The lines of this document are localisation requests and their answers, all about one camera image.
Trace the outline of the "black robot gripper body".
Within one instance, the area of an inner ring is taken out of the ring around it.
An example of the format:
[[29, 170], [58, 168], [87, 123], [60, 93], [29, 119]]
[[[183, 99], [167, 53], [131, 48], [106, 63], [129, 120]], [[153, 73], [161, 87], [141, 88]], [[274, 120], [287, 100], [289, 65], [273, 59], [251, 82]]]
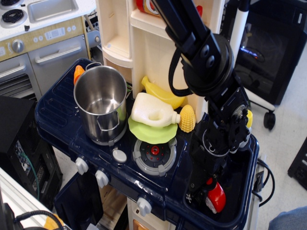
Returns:
[[205, 134], [193, 134], [190, 142], [189, 155], [192, 160], [192, 173], [189, 178], [188, 190], [212, 190], [221, 174], [222, 164], [228, 152], [218, 152], [206, 139]]

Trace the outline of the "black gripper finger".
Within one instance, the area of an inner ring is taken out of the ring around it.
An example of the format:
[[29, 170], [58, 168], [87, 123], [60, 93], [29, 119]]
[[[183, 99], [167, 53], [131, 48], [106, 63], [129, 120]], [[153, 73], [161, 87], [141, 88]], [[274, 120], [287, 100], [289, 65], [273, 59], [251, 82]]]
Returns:
[[200, 205], [199, 207], [206, 206], [208, 207], [211, 211], [217, 211], [217, 198], [218, 198], [218, 192], [215, 188], [212, 190], [204, 190], [201, 191], [200, 193]]
[[186, 202], [190, 206], [199, 206], [200, 205], [200, 191], [190, 191], [188, 190], [186, 193]]

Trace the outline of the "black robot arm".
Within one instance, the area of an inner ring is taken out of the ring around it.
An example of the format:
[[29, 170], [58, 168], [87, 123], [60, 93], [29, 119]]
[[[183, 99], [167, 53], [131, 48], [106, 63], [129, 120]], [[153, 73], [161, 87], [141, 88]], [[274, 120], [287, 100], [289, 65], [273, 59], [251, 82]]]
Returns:
[[193, 206], [206, 205], [213, 213], [226, 204], [218, 178], [225, 158], [247, 143], [248, 97], [234, 71], [234, 56], [229, 42], [213, 34], [201, 20], [190, 0], [155, 0], [166, 23], [166, 32], [175, 42], [168, 81], [173, 83], [178, 63], [182, 63], [186, 89], [171, 88], [176, 96], [196, 94], [208, 102], [208, 125], [190, 144], [192, 174], [186, 200]]

